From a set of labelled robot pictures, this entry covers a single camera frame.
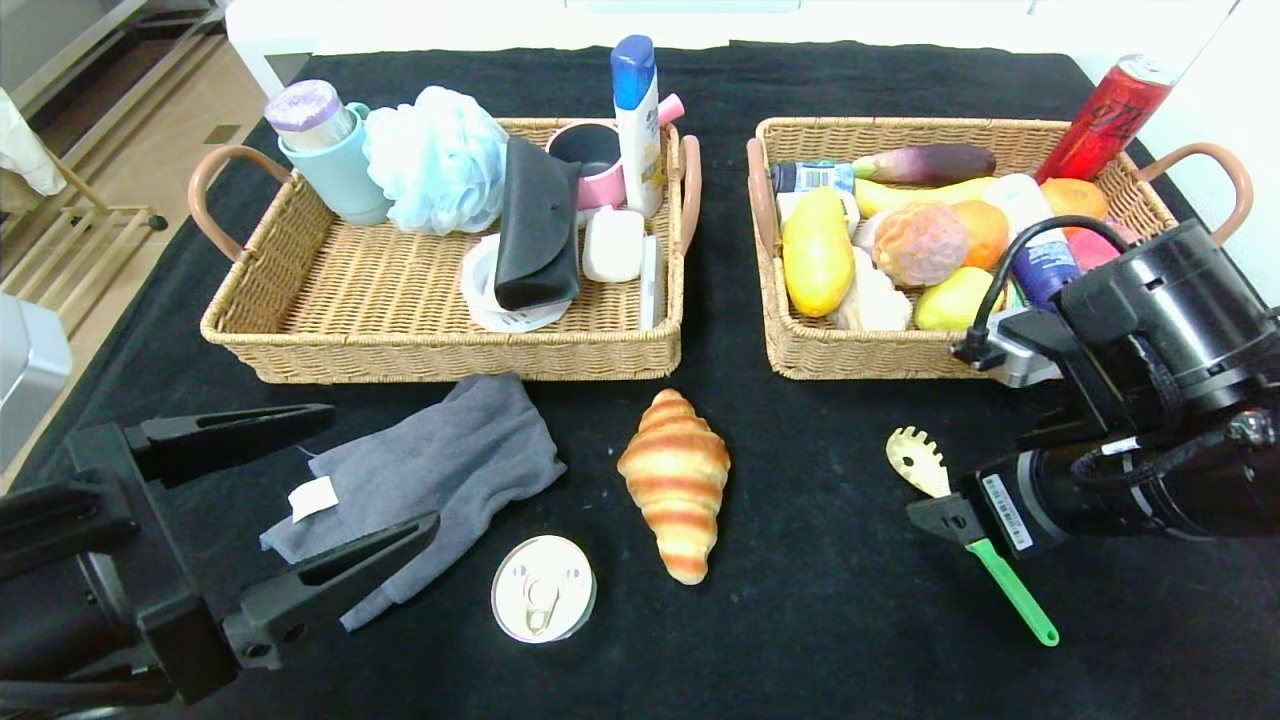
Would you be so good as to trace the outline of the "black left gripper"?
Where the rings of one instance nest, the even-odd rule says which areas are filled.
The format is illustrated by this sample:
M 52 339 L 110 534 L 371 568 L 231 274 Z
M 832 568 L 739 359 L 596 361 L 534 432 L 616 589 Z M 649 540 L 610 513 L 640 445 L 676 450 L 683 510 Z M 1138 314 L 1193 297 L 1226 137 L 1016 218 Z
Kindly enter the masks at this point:
M 434 541 L 425 512 L 248 587 L 223 619 L 164 527 L 166 488 L 243 466 L 334 425 L 329 404 L 156 418 L 73 434 L 73 468 L 3 498 L 3 705 L 140 707 L 201 701 L 338 620 Z

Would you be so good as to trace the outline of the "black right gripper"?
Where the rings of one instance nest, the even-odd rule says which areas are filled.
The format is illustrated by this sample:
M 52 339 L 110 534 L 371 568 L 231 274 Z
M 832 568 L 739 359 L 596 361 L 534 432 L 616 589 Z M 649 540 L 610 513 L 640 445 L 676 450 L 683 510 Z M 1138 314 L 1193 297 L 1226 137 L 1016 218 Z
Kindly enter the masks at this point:
M 1044 448 L 1009 454 L 975 473 L 975 489 L 1010 559 L 1034 557 L 1073 538 L 1051 512 L 1055 480 L 1047 466 L 1050 457 Z M 911 502 L 906 515 L 914 527 L 959 546 L 987 538 L 975 505 L 960 493 Z

